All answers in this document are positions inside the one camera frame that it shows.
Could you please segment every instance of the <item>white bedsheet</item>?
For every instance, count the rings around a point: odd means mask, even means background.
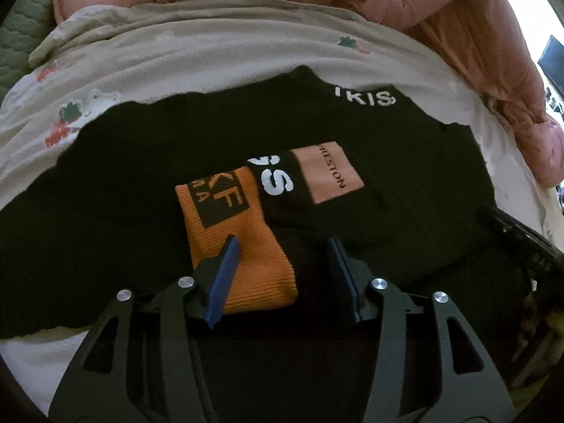
[[[339,45],[343,37],[358,48]],[[436,119],[469,125],[498,206],[564,249],[556,191],[537,186],[503,118],[438,55],[352,12],[283,0],[92,6],[57,28],[30,62],[37,70],[0,109],[0,208],[54,165],[84,124],[116,103],[223,90],[308,65],[346,88],[392,83]],[[80,118],[53,143],[68,104]],[[6,364],[45,414],[85,329],[0,341]]]

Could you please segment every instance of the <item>black garment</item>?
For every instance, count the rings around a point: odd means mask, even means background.
[[[461,302],[453,300],[478,335],[499,337],[528,288],[476,222],[476,208],[495,201],[472,132],[436,121],[393,86],[371,94],[299,67],[233,90],[111,108],[0,211],[0,337],[84,326],[122,288],[153,293],[189,274],[174,186],[275,154],[296,184],[286,197],[292,201],[262,192],[261,202],[300,295],[292,307],[227,316],[200,333],[222,421],[359,415],[376,344],[366,328],[352,333],[335,322],[325,270],[330,235],[403,290],[459,294]],[[284,152],[331,141],[365,187],[312,207],[297,162]],[[408,195],[413,185],[416,197]],[[478,269],[483,249],[497,262]],[[473,280],[475,272],[485,279],[495,272],[496,285]],[[479,291],[463,298],[469,282]]]

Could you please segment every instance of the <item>folded clothing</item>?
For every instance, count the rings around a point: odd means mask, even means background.
[[[54,0],[60,24],[94,4],[178,0]],[[544,86],[507,0],[290,0],[352,9],[407,31],[452,65],[477,92],[498,101],[525,161],[542,186],[564,179],[564,132],[546,115]]]
[[[298,159],[283,153],[332,141],[364,184],[344,196],[310,188],[311,176],[298,184]],[[321,311],[330,298],[320,283],[328,236],[399,286],[491,238],[475,218],[479,205],[495,201],[470,128],[436,121],[393,86],[347,90],[301,67],[233,90],[120,104],[87,124],[57,164],[0,211],[2,337],[91,324],[120,289],[149,294],[189,274],[203,255],[195,248],[191,256],[174,186],[263,154],[280,158],[269,159],[272,167],[248,163],[262,186],[264,220],[293,267],[298,299]],[[414,184],[419,194],[410,196]],[[286,210],[273,204],[293,198]],[[221,195],[218,202],[228,203]],[[317,251],[287,248],[292,240]],[[285,296],[239,309],[291,304],[291,272],[278,256],[287,277],[275,288]]]

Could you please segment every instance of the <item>pink quilt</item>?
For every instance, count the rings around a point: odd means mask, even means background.
[[[54,0],[60,24],[85,6],[179,0]],[[511,124],[538,183],[564,179],[564,132],[545,112],[544,87],[507,0],[290,0],[348,8],[425,43]]]

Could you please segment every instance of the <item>metal bolt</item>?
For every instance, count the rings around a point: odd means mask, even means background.
[[[120,302],[128,301],[131,298],[131,291],[128,289],[122,289],[119,293],[117,293],[116,298]]]
[[[192,277],[182,277],[178,280],[178,286],[181,288],[190,288],[194,286],[194,279]]]
[[[376,289],[386,289],[387,281],[383,278],[374,278],[374,280],[372,280],[372,286]]]
[[[448,296],[442,291],[437,291],[433,294],[433,297],[439,304],[446,304],[448,302]]]

